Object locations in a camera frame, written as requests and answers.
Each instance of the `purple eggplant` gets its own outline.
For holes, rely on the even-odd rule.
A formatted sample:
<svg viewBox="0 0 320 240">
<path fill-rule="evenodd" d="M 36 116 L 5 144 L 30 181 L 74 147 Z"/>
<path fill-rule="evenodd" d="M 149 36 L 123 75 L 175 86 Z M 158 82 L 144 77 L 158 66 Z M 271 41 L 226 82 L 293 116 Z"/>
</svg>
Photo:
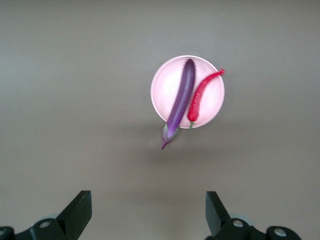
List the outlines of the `purple eggplant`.
<svg viewBox="0 0 320 240">
<path fill-rule="evenodd" d="M 174 101 L 168 121 L 162 131 L 162 149 L 164 149 L 167 144 L 173 141 L 178 132 L 179 124 L 191 99 L 192 91 L 195 85 L 195 77 L 195 63 L 192 59 L 189 59 L 184 65 L 178 94 Z"/>
</svg>

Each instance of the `pink bowl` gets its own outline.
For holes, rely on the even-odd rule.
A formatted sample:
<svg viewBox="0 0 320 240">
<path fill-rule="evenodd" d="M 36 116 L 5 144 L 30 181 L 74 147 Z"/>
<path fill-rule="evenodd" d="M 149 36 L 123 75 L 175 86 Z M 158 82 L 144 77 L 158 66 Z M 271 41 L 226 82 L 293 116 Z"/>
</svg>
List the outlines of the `pink bowl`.
<svg viewBox="0 0 320 240">
<path fill-rule="evenodd" d="M 178 94 L 182 71 L 188 59 L 195 64 L 195 83 L 193 93 L 199 83 L 208 75 L 218 70 L 207 60 L 197 56 L 183 55 L 174 57 L 165 62 L 155 73 L 151 84 L 151 101 L 155 111 L 165 121 Z M 193 128 L 201 127 L 209 123 L 220 111 L 225 98 L 225 86 L 221 76 L 213 79 L 205 88 L 199 110 L 199 117 Z M 180 123 L 180 128 L 188 129 L 190 122 L 187 118 L 188 108 Z"/>
</svg>

